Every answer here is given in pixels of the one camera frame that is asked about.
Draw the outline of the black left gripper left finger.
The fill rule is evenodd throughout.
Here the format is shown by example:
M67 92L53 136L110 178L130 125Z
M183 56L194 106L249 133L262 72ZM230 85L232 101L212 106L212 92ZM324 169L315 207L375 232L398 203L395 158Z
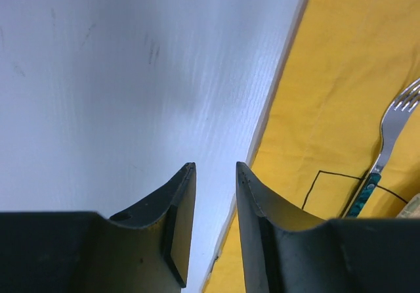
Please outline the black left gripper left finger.
M180 292L187 285L196 165L105 218L3 212L2 292Z

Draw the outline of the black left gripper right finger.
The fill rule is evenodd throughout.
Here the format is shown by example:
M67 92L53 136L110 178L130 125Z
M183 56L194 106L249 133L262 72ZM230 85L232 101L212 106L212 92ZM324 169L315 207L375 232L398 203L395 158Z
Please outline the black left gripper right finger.
M236 164L248 292L418 292L418 219L329 219L306 213Z

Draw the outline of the fork with green handle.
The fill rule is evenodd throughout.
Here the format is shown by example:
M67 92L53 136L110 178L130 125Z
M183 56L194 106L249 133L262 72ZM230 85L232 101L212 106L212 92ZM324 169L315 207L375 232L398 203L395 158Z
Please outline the fork with green handle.
M419 80L406 87L390 103L380 125L381 148L376 160L361 183L352 191L341 217L358 217L381 180L381 173L390 159L394 145L404 126L419 105Z

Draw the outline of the round woven bamboo plate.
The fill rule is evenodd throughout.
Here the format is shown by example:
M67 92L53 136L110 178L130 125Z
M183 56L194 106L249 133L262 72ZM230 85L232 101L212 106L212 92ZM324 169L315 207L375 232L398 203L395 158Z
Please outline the round woven bamboo plate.
M396 216L397 218L420 218L420 194L416 194Z

